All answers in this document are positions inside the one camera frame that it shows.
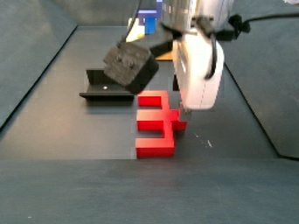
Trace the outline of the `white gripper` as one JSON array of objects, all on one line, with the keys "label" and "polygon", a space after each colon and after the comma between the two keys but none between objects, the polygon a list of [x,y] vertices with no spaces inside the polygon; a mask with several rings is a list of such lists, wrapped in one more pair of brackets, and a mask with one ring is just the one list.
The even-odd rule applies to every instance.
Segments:
[{"label": "white gripper", "polygon": [[163,25],[181,37],[173,63],[187,110],[211,109],[219,92],[225,52],[218,33],[229,25],[234,0],[163,0]]}]

